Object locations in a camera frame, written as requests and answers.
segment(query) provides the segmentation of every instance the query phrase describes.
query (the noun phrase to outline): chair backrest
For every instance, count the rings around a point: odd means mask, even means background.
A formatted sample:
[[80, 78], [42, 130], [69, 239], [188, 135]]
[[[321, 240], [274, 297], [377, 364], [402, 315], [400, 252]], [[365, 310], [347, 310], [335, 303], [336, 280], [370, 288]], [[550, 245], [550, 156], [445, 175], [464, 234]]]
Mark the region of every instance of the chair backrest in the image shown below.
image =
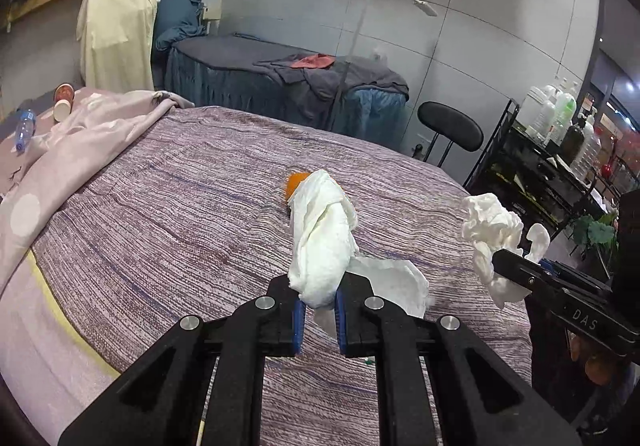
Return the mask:
[[484, 134], [478, 124], [469, 116], [443, 103], [428, 101], [418, 107], [418, 119], [424, 126], [436, 133], [424, 157], [426, 161], [439, 134], [450, 139], [438, 166], [442, 166], [453, 143], [467, 152], [476, 152], [484, 141]]

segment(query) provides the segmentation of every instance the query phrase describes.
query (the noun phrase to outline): plastic bottle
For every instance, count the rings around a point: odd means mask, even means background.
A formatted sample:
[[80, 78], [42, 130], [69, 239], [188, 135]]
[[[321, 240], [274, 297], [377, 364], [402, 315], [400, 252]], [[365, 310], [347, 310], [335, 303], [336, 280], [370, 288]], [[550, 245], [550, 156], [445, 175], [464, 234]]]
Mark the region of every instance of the plastic bottle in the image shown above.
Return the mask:
[[559, 92], [556, 95], [556, 117], [546, 140], [547, 144], [551, 143], [551, 154], [558, 152], [564, 135], [571, 126], [571, 118], [574, 117], [577, 107], [574, 94], [577, 94], [575, 86], [569, 92]]
[[584, 128], [582, 129], [582, 134], [584, 135], [584, 143], [582, 144], [582, 147], [580, 148], [580, 152], [578, 153], [578, 156], [580, 156], [580, 153], [582, 153], [582, 151], [587, 147], [587, 144], [589, 143], [589, 141], [591, 141], [591, 138], [593, 137], [593, 126], [596, 122], [596, 113], [598, 111], [596, 109], [591, 109], [591, 113], [587, 116], [587, 121], [584, 124]]
[[578, 121], [575, 125], [572, 125], [566, 131], [558, 156], [567, 164], [571, 165], [574, 159], [578, 156], [582, 144], [584, 143], [584, 134], [582, 130], [587, 122], [587, 118], [581, 114], [578, 117]]
[[516, 121], [523, 127], [529, 127], [538, 118], [544, 104], [545, 94], [538, 87], [532, 87], [522, 102]]
[[558, 94], [561, 93], [561, 92], [566, 92], [566, 90], [568, 88], [569, 88], [569, 82], [568, 82], [567, 78], [562, 78], [562, 81], [556, 87], [556, 89], [558, 89]]
[[552, 97], [552, 101], [554, 103], [556, 102], [555, 98], [556, 98], [556, 94], [558, 93], [559, 83], [560, 83], [560, 79], [556, 74], [556, 77], [554, 78], [554, 81], [552, 84], [545, 85], [544, 87], [542, 87], [542, 92], [545, 94], [547, 98]]
[[578, 157], [574, 160], [574, 166], [571, 169], [574, 172], [575, 177], [584, 182], [587, 177], [587, 172], [591, 168], [591, 165], [598, 158], [600, 153], [600, 135], [602, 134], [602, 128], [597, 127], [593, 131], [590, 141], [585, 145], [584, 150], [578, 154]]
[[23, 111], [15, 128], [15, 150], [24, 152], [36, 131], [36, 115], [32, 111]]
[[537, 137], [540, 140], [544, 140], [546, 135], [549, 133], [551, 129], [551, 124], [556, 117], [556, 96], [551, 94], [549, 95], [545, 102], [542, 105], [542, 109], [540, 110], [540, 114], [535, 119], [535, 121], [531, 124], [531, 126], [527, 129], [527, 134], [531, 137]]

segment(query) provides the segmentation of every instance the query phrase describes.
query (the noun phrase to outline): folded cloth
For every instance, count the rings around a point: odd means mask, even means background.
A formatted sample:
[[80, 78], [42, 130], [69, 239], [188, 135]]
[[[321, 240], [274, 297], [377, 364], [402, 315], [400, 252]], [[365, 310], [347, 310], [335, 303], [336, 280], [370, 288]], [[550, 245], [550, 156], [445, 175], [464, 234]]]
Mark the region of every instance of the folded cloth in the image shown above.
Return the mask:
[[312, 309], [332, 307], [340, 280], [358, 251], [351, 235], [358, 224], [356, 211], [325, 170], [302, 181], [289, 206], [293, 231], [289, 285]]
[[[422, 318], [433, 304], [433, 296], [429, 296], [429, 281], [412, 261], [351, 257], [347, 271], [368, 279], [375, 296], [395, 303], [409, 316]], [[317, 308], [314, 321], [329, 336], [336, 337], [333, 307]]]
[[[473, 266], [482, 284], [487, 287], [489, 295], [500, 309], [507, 301], [523, 300], [531, 293], [530, 290], [495, 274], [492, 263], [492, 257], [499, 249], [508, 249], [522, 256], [523, 249], [517, 247], [523, 228], [520, 217], [507, 211], [492, 193], [466, 197], [462, 203], [466, 209], [462, 237], [475, 248]], [[527, 233], [527, 240], [532, 244], [531, 251], [525, 258], [538, 263], [549, 247], [549, 233], [542, 224], [533, 224]]]
[[333, 62], [335, 62], [334, 56], [329, 56], [327, 54], [312, 54], [311, 56], [305, 56], [300, 60], [297, 60], [291, 64], [292, 69], [324, 69], [325, 67], [329, 67]]

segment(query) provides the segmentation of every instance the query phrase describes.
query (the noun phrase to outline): white garment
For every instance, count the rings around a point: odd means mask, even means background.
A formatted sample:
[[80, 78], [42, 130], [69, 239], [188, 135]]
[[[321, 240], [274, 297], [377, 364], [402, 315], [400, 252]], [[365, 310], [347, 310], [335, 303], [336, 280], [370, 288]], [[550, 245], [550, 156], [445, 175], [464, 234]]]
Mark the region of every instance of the white garment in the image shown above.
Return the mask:
[[154, 90], [151, 45], [156, 0], [82, 0], [76, 38], [88, 87], [125, 93]]
[[351, 235], [358, 224], [356, 211], [325, 170], [301, 182], [289, 206], [293, 229], [289, 285], [312, 309], [332, 307], [344, 271], [358, 251]]
[[[523, 300], [531, 291], [497, 275], [492, 263], [494, 253], [499, 249], [508, 249], [522, 256], [523, 249], [517, 247], [523, 227], [520, 217], [507, 211], [492, 193], [466, 197], [462, 206], [466, 209], [462, 238], [470, 241], [475, 248], [474, 270], [492, 300], [500, 309], [505, 302]], [[532, 244], [525, 258], [537, 264], [549, 247], [549, 233], [542, 224], [533, 224], [527, 233], [527, 240]]]

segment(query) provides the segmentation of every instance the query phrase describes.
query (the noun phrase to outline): white lamp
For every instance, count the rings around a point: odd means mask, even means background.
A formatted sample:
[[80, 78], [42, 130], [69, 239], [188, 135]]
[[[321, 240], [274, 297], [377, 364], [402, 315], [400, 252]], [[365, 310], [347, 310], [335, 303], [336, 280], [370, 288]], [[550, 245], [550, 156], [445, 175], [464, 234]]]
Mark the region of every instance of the white lamp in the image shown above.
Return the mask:
[[[436, 11], [431, 6], [429, 6], [427, 1], [421, 1], [421, 0], [412, 0], [412, 1], [414, 2], [414, 4], [418, 8], [420, 8], [428, 16], [430, 16], [430, 17], [437, 17], [438, 16]], [[347, 56], [347, 62], [351, 61], [351, 56], [353, 56], [353, 51], [356, 48], [356, 39], [358, 38], [358, 35], [360, 34], [360, 30], [362, 29], [362, 25], [364, 23], [364, 17], [367, 14], [367, 6], [368, 5], [369, 5], [369, 0], [365, 0], [364, 1], [364, 7], [362, 9], [362, 13], [360, 14], [360, 20], [358, 20], [358, 26], [356, 27], [356, 30], [353, 33], [353, 40], [351, 41], [351, 49], [349, 50], [349, 54]]]
[[[421, 0], [412, 0], [414, 2], [414, 4], [420, 8], [425, 14], [427, 14], [430, 17], [437, 17], [438, 14], [436, 13], [436, 11], [429, 6], [429, 4], [427, 3], [427, 1], [421, 1]], [[362, 25], [364, 23], [364, 17], [367, 14], [367, 6], [369, 5], [369, 0], [365, 0], [364, 1], [364, 7], [362, 9], [362, 13], [360, 14], [360, 20], [358, 20], [358, 25], [356, 27], [355, 32], [353, 33], [353, 40], [351, 41], [351, 49], [349, 50], [349, 54], [347, 55], [347, 60], [346, 60], [346, 65], [344, 66], [344, 71], [342, 71], [342, 76], [340, 77], [340, 83], [338, 85], [338, 90], [335, 94], [335, 98], [334, 98], [334, 106], [332, 107], [332, 118], [335, 115], [335, 105], [337, 102], [340, 101], [341, 97], [342, 97], [342, 89], [344, 88], [344, 81], [347, 78], [347, 72], [349, 71], [349, 66], [351, 63], [351, 57], [353, 56], [353, 51], [356, 48], [356, 39], [358, 38], [358, 35], [360, 34], [360, 30], [362, 29]]]

